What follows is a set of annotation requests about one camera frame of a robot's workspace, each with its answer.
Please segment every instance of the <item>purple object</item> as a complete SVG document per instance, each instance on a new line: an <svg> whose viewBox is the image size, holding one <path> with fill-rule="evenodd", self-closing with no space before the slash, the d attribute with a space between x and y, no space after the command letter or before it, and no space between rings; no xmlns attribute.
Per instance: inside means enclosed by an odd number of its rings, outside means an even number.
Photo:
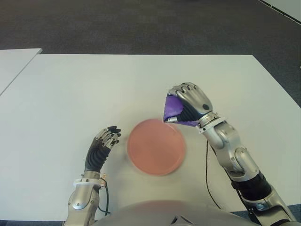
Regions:
<svg viewBox="0 0 301 226"><path fill-rule="evenodd" d="M168 118L174 117L179 115L184 109L184 106L179 98L175 96L167 96L165 99L165 108L164 108L164 115L163 120L165 121ZM175 122L176 124L181 124L185 126L197 126L197 121L182 121L182 122Z"/></svg>

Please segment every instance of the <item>round pink dish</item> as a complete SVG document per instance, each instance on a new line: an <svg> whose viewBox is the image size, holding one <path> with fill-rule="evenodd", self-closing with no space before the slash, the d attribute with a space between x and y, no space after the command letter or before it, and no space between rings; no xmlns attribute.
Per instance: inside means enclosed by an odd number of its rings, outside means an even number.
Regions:
<svg viewBox="0 0 301 226"><path fill-rule="evenodd" d="M141 171L162 176L181 165L185 157L185 141L174 125L148 119L140 122L131 132L127 153Z"/></svg>

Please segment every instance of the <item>white surface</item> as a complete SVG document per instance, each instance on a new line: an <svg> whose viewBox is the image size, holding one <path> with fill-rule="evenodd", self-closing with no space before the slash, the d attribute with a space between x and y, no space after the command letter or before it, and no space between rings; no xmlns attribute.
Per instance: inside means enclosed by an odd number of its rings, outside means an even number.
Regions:
<svg viewBox="0 0 301 226"><path fill-rule="evenodd" d="M40 48L0 50L0 95L41 51Z"/></svg>
<svg viewBox="0 0 301 226"><path fill-rule="evenodd" d="M168 176L143 174L127 158L130 131L161 118L167 90L184 81L198 84L239 131L283 200L300 203L301 111L253 56L37 55L0 97L0 219L66 219L90 142L110 125L122 129L102 170L111 211L145 200L213 204L206 142L195 128L179 126L187 154ZM244 210L213 152L208 175L223 209Z"/></svg>
<svg viewBox="0 0 301 226"><path fill-rule="evenodd" d="M301 0L264 0L295 19L301 21Z"/></svg>

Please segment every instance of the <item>robotic arm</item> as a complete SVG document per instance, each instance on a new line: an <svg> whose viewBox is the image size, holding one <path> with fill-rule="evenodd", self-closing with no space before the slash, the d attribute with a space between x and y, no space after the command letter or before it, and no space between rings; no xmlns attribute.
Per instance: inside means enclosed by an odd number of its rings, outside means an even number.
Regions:
<svg viewBox="0 0 301 226"><path fill-rule="evenodd" d="M187 82L169 90L164 121L196 126L207 138L219 164L248 209L251 220L263 226L296 221L241 144L237 131L225 118L213 112L210 100L198 86Z"/></svg>
<svg viewBox="0 0 301 226"><path fill-rule="evenodd" d="M119 142L120 129L111 126L101 130L93 139L89 148L84 174L75 180L75 191L68 201L68 218L64 226L89 226L95 220L95 213L99 205L100 189L105 188L100 178L100 169L106 161L111 149Z"/></svg>

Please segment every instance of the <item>floor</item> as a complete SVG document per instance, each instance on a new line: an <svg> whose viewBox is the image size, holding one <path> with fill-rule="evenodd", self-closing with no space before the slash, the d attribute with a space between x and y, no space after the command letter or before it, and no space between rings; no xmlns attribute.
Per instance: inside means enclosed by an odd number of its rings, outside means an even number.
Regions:
<svg viewBox="0 0 301 226"><path fill-rule="evenodd" d="M44 54L252 54L301 104L301 26L258 0L1 0L0 28Z"/></svg>

